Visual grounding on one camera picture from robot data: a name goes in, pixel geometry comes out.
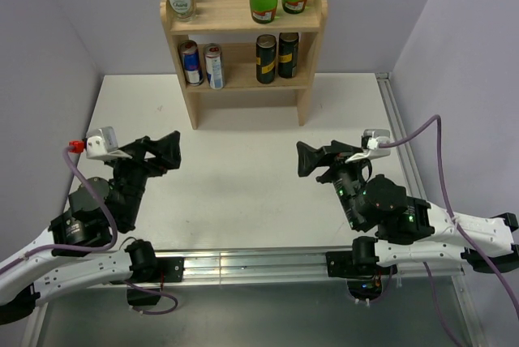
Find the red bull can red tab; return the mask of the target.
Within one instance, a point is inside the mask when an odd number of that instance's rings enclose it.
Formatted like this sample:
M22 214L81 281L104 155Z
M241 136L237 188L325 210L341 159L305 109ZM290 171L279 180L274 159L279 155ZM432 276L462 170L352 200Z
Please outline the red bull can red tab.
M202 84L204 76L199 60L198 45L192 40L187 40L180 44L178 51L187 83L195 86Z

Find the red bull can blue silver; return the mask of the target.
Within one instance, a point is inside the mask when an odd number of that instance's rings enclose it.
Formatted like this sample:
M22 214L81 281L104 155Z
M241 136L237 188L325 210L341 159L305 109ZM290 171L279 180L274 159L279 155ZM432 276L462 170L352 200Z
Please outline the red bull can blue silver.
M204 61L210 88L222 89L225 86L225 77L221 47L216 43L205 45Z

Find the black yellow soda can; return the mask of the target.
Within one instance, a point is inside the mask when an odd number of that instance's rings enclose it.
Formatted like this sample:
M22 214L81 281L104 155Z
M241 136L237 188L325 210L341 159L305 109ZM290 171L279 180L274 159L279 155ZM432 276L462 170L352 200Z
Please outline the black yellow soda can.
M282 32L278 43L278 75L290 79L297 74L299 34Z

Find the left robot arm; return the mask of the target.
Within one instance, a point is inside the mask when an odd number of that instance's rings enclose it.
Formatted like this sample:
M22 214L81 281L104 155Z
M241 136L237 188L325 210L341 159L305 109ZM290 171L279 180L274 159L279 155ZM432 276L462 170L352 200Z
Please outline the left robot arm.
M181 135L173 131L119 146L114 129L102 127L71 141L62 156L79 187L68 208L39 236L1 263L1 323L29 317L55 298L94 285L123 284L131 309L141 314L158 303L160 290L132 294L159 280L152 243L118 236L135 229L147 181L181 165Z

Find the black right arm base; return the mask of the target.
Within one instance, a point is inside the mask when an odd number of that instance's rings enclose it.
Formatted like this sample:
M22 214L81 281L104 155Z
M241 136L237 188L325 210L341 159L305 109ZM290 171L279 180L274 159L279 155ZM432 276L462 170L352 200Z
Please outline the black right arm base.
M353 251L328 251L325 259L328 277L346 282L348 298L355 305L369 307L379 301L397 274L396 266L354 265Z

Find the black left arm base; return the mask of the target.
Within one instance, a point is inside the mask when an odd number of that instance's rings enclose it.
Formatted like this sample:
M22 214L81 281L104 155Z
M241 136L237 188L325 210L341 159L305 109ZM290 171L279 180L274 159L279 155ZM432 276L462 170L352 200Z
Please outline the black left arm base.
M130 309L141 315L166 315L178 308L178 299L166 293L166 283L182 281L185 259L183 257L160 257L151 276L144 281L124 281L127 287L127 303ZM162 310L152 310L162 298L168 298L173 305Z

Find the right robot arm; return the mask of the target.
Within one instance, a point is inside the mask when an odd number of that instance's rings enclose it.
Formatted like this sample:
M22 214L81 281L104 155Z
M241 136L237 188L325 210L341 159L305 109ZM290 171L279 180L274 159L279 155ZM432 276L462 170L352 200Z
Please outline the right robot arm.
M387 137L366 137L362 147L333 140L313 148L297 142L298 176L315 169L321 184L333 185L345 218L362 234L352 242L351 264L367 274L373 268L435 260L467 262L475 272L511 272L518 268L518 228L512 213L493 217L448 211L425 199L408 195L383 174L373 174L371 162L389 155Z

